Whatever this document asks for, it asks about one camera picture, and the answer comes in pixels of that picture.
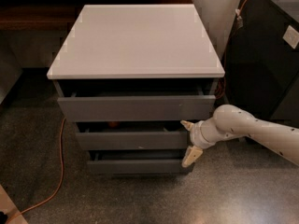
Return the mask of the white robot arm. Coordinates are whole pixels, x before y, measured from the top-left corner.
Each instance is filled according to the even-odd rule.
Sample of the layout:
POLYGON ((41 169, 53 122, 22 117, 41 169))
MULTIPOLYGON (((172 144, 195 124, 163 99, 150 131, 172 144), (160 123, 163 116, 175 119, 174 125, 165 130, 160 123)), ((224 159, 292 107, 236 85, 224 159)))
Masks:
POLYGON ((212 117, 193 123, 182 120, 191 145, 182 161, 184 168, 194 164, 203 151, 217 142, 248 137, 282 158, 299 165, 299 129, 255 118, 234 105, 221 105, 212 117))

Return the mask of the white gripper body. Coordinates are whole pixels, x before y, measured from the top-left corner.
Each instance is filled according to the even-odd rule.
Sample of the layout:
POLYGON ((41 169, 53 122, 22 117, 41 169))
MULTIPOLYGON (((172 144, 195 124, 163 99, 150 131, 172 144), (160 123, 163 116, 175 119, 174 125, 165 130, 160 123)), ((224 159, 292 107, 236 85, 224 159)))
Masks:
POLYGON ((202 126, 203 121, 199 121, 193 124, 190 130, 190 140, 194 146, 200 147, 201 149, 207 149, 214 146, 214 143, 207 141, 202 135, 202 126))

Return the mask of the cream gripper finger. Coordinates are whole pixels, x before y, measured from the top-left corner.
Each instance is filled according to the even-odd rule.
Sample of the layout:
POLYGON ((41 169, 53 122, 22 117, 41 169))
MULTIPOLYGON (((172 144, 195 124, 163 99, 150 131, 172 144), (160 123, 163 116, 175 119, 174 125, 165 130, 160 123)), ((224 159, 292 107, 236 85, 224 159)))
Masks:
POLYGON ((188 146, 186 149, 185 156, 182 160, 182 166, 184 168, 189 167, 193 163, 195 163, 199 157, 203 154, 203 149, 197 146, 188 146))
POLYGON ((187 120, 182 120, 180 123, 184 126, 184 128, 187 131, 190 131, 192 129, 192 127, 193 127, 193 123, 190 122, 190 121, 187 121, 187 120))

